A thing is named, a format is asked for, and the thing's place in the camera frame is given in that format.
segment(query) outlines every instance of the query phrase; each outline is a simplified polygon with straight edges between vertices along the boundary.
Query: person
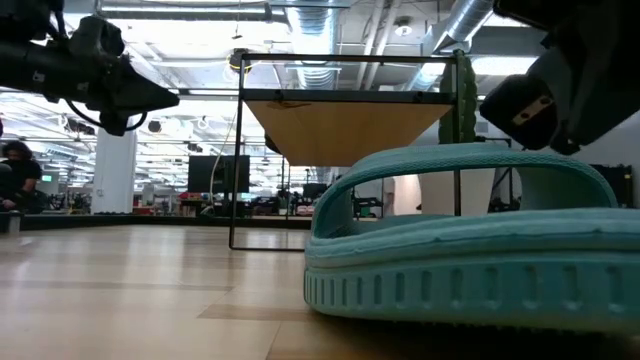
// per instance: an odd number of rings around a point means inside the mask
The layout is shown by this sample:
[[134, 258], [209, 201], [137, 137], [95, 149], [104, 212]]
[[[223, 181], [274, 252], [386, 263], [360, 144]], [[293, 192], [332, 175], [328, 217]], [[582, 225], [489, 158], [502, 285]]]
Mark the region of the person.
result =
[[42, 169], [33, 160], [33, 152], [20, 141], [11, 141], [2, 148], [7, 158], [2, 164], [6, 170], [0, 175], [0, 211], [20, 210], [29, 206], [36, 191], [36, 183], [42, 177]]

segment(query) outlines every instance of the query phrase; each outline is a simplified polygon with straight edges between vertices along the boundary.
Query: black metal frame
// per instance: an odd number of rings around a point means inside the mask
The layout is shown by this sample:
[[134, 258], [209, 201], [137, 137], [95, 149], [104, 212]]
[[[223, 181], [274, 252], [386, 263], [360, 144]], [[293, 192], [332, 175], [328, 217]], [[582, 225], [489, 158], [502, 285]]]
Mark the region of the black metal frame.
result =
[[[331, 90], [281, 90], [281, 89], [245, 89], [244, 77], [246, 62], [264, 61], [320, 61], [320, 62], [366, 62], [366, 63], [445, 63], [455, 66], [453, 72], [454, 92], [449, 94], [426, 93], [421, 91], [405, 92], [369, 92], [369, 91], [331, 91]], [[409, 57], [409, 56], [362, 56], [362, 55], [302, 55], [302, 54], [243, 54], [240, 61], [238, 85], [238, 110], [236, 115], [236, 142], [234, 153], [233, 193], [231, 203], [238, 200], [238, 175], [240, 160], [240, 144], [242, 141], [242, 110], [245, 100], [299, 100], [299, 101], [346, 101], [346, 102], [381, 102], [381, 103], [413, 103], [413, 104], [452, 104], [453, 105], [453, 142], [460, 142], [460, 117], [462, 116], [463, 97], [460, 94], [463, 78], [464, 54], [457, 51], [453, 57]], [[454, 171], [454, 213], [462, 213], [460, 188], [460, 170]], [[229, 248], [245, 251], [285, 251], [301, 252], [304, 249], [291, 248], [252, 248], [235, 246], [236, 206], [232, 206], [229, 226]]]

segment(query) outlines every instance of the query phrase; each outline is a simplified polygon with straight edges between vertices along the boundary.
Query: green plant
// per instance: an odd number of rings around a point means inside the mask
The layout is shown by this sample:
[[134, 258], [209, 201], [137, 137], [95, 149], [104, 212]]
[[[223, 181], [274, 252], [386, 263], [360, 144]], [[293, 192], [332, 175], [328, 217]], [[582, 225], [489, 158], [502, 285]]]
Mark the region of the green plant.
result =
[[[460, 119], [460, 142], [474, 142], [476, 137], [476, 107], [478, 105], [478, 86], [476, 85], [476, 73], [471, 67], [471, 60], [464, 56], [461, 51], [456, 51], [456, 56], [462, 59], [462, 106]], [[445, 67], [443, 78], [440, 81], [441, 92], [453, 92], [452, 79], [453, 65]], [[453, 113], [449, 111], [445, 116], [440, 118], [440, 127], [438, 128], [438, 138], [440, 144], [453, 143]]]

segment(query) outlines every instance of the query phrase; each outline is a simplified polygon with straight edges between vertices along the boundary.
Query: black screen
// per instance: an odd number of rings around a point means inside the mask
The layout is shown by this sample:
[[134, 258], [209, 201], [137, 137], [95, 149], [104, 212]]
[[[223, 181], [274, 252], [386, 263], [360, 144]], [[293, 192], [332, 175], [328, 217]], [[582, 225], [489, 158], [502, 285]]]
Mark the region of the black screen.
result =
[[633, 202], [633, 171], [631, 166], [591, 165], [607, 180], [618, 205], [624, 208], [634, 208]]
[[[217, 156], [189, 156], [189, 178], [187, 190], [193, 193], [208, 193], [211, 170]], [[233, 156], [222, 156], [213, 176], [213, 193], [233, 191]], [[249, 156], [240, 156], [238, 192], [249, 192]]]
[[316, 199], [320, 194], [327, 191], [327, 184], [309, 183], [302, 185], [302, 196], [309, 199]]

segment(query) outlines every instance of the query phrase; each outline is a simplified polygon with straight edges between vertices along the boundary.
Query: silver ventilation duct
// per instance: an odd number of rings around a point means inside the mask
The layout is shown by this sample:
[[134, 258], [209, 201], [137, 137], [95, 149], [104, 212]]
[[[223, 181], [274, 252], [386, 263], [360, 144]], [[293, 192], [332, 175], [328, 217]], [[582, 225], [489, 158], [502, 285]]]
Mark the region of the silver ventilation duct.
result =
[[[293, 32], [293, 50], [296, 54], [333, 54], [339, 15], [336, 9], [297, 7], [287, 8], [286, 12]], [[336, 72], [333, 70], [298, 70], [298, 81], [303, 89], [333, 90], [335, 78]]]
[[[471, 38], [493, 14], [493, 0], [457, 0], [451, 8], [449, 17], [427, 30], [423, 40], [423, 55], [432, 55], [447, 48], [471, 48]], [[429, 90], [437, 80], [435, 74], [418, 69], [405, 90]]]
[[268, 6], [240, 7], [162, 7], [149, 4], [138, 6], [105, 6], [95, 11], [107, 19], [116, 20], [186, 20], [186, 21], [248, 21], [287, 24], [281, 9]]
[[470, 41], [493, 14], [493, 0], [458, 0], [447, 19], [447, 35], [457, 42]]

